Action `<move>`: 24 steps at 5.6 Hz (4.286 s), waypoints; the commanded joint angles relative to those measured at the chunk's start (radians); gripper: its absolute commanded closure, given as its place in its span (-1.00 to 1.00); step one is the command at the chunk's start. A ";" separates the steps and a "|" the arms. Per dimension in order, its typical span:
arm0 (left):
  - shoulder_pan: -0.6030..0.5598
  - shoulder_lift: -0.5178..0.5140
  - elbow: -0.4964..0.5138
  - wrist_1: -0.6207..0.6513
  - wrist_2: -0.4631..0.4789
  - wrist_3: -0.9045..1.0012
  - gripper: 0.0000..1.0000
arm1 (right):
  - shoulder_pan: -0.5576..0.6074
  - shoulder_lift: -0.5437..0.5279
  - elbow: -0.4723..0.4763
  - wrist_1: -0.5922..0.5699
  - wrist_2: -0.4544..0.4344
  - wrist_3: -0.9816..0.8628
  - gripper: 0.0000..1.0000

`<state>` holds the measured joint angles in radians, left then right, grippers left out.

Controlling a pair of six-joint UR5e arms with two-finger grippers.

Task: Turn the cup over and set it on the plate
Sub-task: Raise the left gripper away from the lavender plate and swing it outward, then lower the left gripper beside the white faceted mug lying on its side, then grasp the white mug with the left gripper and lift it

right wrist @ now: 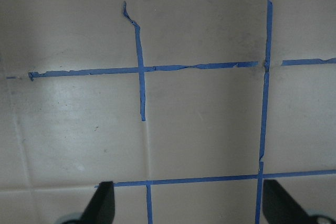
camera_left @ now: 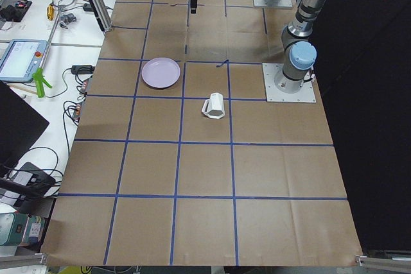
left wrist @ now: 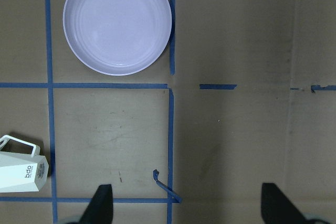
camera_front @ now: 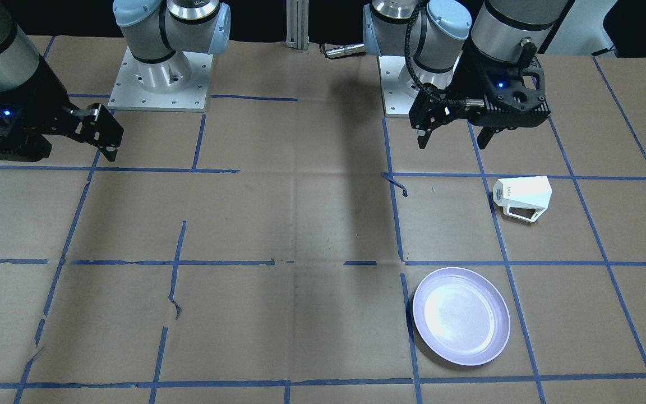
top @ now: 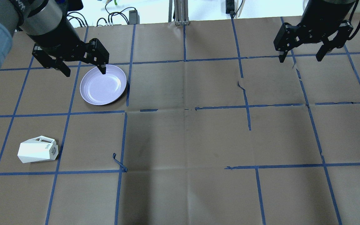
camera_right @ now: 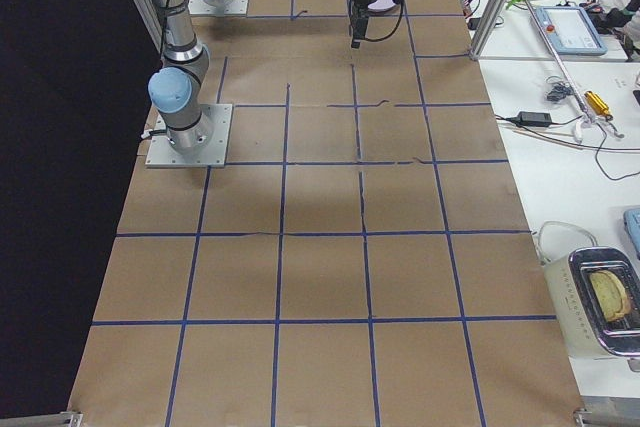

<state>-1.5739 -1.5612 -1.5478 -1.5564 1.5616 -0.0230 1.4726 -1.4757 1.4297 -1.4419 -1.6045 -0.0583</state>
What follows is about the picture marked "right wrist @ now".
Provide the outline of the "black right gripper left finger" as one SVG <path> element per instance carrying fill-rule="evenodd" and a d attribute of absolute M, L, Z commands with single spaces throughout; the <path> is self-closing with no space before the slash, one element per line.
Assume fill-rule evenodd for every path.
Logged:
<path fill-rule="evenodd" d="M 111 224 L 115 217 L 113 182 L 101 182 L 80 217 L 80 223 Z"/>

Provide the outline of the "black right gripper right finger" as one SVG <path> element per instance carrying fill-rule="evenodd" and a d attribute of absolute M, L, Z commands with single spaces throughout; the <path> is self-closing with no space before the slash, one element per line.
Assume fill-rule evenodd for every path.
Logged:
<path fill-rule="evenodd" d="M 268 223 L 317 223 L 276 180 L 265 179 L 262 188 L 263 215 Z"/>

